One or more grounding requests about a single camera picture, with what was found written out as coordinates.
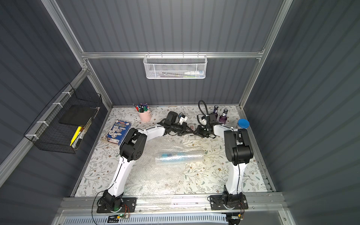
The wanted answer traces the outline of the blue glass bottle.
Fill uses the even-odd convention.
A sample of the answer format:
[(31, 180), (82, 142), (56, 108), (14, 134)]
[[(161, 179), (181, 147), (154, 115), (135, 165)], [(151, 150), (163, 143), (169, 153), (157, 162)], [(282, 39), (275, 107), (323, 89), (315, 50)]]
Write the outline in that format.
[(179, 153), (162, 153), (159, 160), (163, 162), (188, 161), (193, 158), (192, 155), (184, 152)]

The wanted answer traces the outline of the clear tape dispenser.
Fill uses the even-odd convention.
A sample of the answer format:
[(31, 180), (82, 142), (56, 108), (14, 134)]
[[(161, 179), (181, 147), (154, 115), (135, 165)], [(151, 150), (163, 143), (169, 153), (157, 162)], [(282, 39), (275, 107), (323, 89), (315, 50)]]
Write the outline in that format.
[(188, 126), (191, 128), (191, 130), (192, 130), (193, 132), (197, 129), (197, 125), (196, 125), (196, 124), (189, 124)]

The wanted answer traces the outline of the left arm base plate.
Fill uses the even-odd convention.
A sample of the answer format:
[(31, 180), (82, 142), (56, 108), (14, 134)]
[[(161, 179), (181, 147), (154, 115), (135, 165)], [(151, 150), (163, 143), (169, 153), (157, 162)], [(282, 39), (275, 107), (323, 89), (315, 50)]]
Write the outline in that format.
[(126, 197), (117, 199), (115, 202), (108, 204), (104, 198), (97, 202), (96, 213), (133, 213), (137, 205), (137, 198)]

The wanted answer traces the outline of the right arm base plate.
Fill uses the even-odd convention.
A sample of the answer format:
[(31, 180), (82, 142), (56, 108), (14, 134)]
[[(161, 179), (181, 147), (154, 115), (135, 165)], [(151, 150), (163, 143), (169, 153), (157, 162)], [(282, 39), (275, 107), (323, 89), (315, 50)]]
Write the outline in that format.
[(235, 195), (211, 195), (207, 197), (213, 211), (221, 210), (247, 210), (248, 202), (243, 193)]

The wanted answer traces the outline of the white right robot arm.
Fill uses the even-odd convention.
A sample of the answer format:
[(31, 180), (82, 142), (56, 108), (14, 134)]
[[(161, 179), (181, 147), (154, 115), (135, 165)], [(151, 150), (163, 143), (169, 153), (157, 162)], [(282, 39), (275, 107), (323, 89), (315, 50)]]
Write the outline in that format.
[(222, 195), (210, 197), (210, 202), (216, 210), (221, 207), (226, 209), (245, 207), (242, 182), (247, 164), (254, 156), (248, 131), (218, 123), (213, 114), (203, 114), (197, 120), (199, 125), (194, 134), (202, 138), (223, 138), (226, 159), (232, 164), (229, 166), (228, 179)]

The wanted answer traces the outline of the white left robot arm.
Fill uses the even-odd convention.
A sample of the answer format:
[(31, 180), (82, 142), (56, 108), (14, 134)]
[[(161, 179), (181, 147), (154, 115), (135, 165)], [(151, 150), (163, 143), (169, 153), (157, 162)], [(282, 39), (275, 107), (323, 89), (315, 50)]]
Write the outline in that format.
[(120, 145), (120, 160), (110, 186), (103, 191), (97, 206), (110, 212), (119, 212), (125, 208), (122, 200), (125, 184), (136, 160), (144, 151), (147, 141), (170, 133), (178, 136), (192, 134), (194, 131), (187, 125), (187, 116), (170, 111), (165, 119), (148, 129), (131, 128)]

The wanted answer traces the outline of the clear bubble wrap sheet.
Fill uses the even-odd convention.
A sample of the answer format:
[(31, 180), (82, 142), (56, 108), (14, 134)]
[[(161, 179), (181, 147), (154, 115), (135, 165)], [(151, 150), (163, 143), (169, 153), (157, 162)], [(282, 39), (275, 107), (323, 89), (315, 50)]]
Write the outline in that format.
[[(163, 162), (162, 153), (184, 152), (193, 156), (188, 161)], [(203, 146), (186, 137), (162, 136), (146, 142), (142, 156), (135, 161), (125, 184), (124, 195), (137, 197), (161, 209), (169, 209), (172, 196), (183, 184), (183, 171), (204, 159)]]

